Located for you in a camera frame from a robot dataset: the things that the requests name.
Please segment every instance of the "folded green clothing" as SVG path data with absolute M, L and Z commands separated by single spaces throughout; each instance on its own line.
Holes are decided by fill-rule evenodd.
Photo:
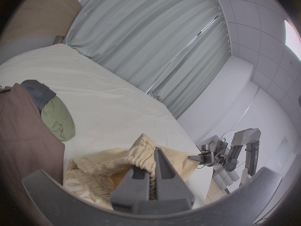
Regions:
M 57 96 L 53 97 L 42 109 L 41 118 L 45 126 L 60 140 L 68 141 L 75 136 L 72 117 Z

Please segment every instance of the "bed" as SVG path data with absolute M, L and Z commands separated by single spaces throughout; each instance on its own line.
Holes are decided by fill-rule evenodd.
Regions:
M 166 106 L 71 47 L 58 44 L 18 55 L 0 66 L 0 85 L 27 79 L 46 84 L 67 106 L 76 135 L 65 142 L 70 159 L 112 148 L 129 149 L 142 134 L 158 145 L 199 153 Z M 213 169 L 195 170 L 187 185 L 204 205 Z

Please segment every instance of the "dark gray garment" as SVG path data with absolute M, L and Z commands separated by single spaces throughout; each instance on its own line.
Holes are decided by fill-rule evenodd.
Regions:
M 26 80 L 21 83 L 21 85 L 27 90 L 33 102 L 36 104 L 40 114 L 43 107 L 56 96 L 49 87 L 41 84 L 37 80 Z

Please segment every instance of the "ceiling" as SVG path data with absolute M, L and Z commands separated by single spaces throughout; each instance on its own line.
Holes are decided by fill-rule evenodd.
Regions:
M 301 61 L 285 45 L 288 15 L 276 0 L 220 0 L 232 55 L 254 64 L 251 80 L 288 114 L 301 137 Z

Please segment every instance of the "gray-green curtain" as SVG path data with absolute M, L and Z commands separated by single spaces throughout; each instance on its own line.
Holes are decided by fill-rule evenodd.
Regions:
M 65 43 L 144 92 L 153 85 L 177 117 L 230 56 L 222 17 L 196 37 L 219 14 L 215 0 L 89 0 Z

